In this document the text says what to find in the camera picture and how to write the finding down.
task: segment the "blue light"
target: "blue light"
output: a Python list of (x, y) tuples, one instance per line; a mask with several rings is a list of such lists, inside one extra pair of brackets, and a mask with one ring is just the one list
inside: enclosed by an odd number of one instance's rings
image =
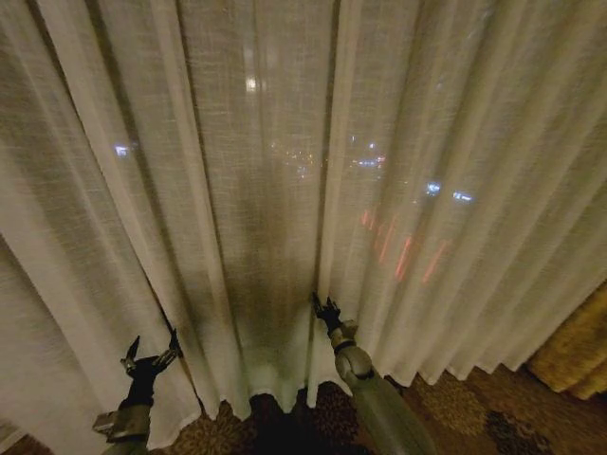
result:
[(375, 166), (377, 166), (377, 160), (376, 159), (362, 159), (359, 161), (359, 166), (362, 166), (363, 168), (374, 168)]
[(458, 201), (470, 202), (473, 198), (469, 194), (465, 194), (464, 192), (456, 191), (453, 193), (453, 199)]
[(431, 194), (434, 196), (440, 191), (440, 183), (430, 182), (428, 185), (426, 185), (426, 189), (426, 194)]
[(114, 150), (116, 151), (116, 155), (118, 156), (127, 156), (129, 153), (129, 148), (125, 145), (115, 145)]

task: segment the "yellow drape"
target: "yellow drape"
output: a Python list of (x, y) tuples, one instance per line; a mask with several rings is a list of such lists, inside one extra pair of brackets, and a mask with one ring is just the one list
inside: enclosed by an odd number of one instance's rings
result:
[(561, 325), (528, 366), (553, 391), (588, 399), (607, 390), (607, 282)]

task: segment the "sheer curtain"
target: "sheer curtain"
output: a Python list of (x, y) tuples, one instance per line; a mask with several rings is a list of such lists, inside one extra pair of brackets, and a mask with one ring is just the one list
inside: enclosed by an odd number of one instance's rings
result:
[(0, 10), (0, 417), (57, 453), (166, 320), (151, 446), (339, 382), (314, 288), (407, 385), (518, 368), (607, 276), (600, 0)]

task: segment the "patterned carpet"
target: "patterned carpet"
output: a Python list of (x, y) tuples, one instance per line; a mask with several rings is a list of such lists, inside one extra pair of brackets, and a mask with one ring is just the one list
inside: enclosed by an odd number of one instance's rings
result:
[[(556, 394), (530, 373), (500, 368), (474, 371), (465, 382), (445, 373), (434, 386), (419, 377), (403, 399), (425, 422), (443, 454), (607, 454), (607, 400), (582, 402)], [(310, 409), (301, 391), (293, 411), (283, 414), (269, 395), (251, 399), (244, 422), (223, 403), (216, 421), (200, 417), (175, 443), (155, 455), (190, 454), (372, 454), (371, 437), (359, 424), (350, 398), (325, 383)], [(22, 439), (7, 455), (47, 455), (33, 439)]]

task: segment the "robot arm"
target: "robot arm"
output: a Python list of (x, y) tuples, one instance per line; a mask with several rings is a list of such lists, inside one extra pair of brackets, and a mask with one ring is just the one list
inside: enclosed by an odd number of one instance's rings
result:
[(340, 309), (313, 294), (314, 310), (326, 322), (335, 353), (335, 366), (354, 396), (359, 416), (384, 454), (429, 455), (436, 449), (426, 429), (400, 395), (373, 367), (371, 358), (354, 340), (357, 326), (340, 321)]
[(161, 355), (135, 360), (139, 337), (129, 347), (120, 363), (133, 378), (127, 397), (118, 410), (97, 417), (93, 429), (113, 444), (103, 455), (139, 455), (148, 453), (146, 443), (150, 434), (150, 409), (154, 404), (154, 381), (176, 357), (182, 356), (176, 330), (171, 332), (169, 349)]

